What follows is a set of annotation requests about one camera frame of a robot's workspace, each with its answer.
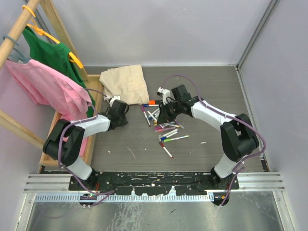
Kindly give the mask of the magenta end rainbow pen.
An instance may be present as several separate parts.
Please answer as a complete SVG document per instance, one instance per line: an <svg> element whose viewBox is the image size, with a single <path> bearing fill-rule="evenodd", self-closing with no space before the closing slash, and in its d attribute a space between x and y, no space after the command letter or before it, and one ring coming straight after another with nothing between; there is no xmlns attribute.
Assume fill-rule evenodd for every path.
<svg viewBox="0 0 308 231"><path fill-rule="evenodd" d="M161 124L161 125L158 125L157 127L155 127L154 129L155 130L160 130L160 129L171 128L171 127L179 128L180 126L177 125L177 124L164 124L164 125Z"/></svg>

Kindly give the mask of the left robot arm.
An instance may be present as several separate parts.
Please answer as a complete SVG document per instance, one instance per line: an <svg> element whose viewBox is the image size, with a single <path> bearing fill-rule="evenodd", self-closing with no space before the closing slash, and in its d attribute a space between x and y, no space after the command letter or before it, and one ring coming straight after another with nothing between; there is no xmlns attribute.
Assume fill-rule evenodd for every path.
<svg viewBox="0 0 308 231"><path fill-rule="evenodd" d="M80 179L79 185L90 191L96 186L96 178L91 176L93 168L79 156L82 141L94 134L126 125L128 111L127 103L114 100L105 112L96 116L78 121L59 119L43 145L43 153L74 173Z"/></svg>

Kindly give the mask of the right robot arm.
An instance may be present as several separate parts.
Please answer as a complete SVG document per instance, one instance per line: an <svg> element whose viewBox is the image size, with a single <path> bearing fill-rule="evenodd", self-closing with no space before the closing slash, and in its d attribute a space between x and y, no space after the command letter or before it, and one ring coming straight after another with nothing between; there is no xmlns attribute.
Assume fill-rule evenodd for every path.
<svg viewBox="0 0 308 231"><path fill-rule="evenodd" d="M177 115L184 114L202 120L220 132L223 156L211 169L210 176L212 186L218 190L223 189L241 159L259 147L249 117L246 114L237 116L226 113L199 96L192 97L184 85L172 90L159 87L157 95L162 97L158 124L169 123Z"/></svg>

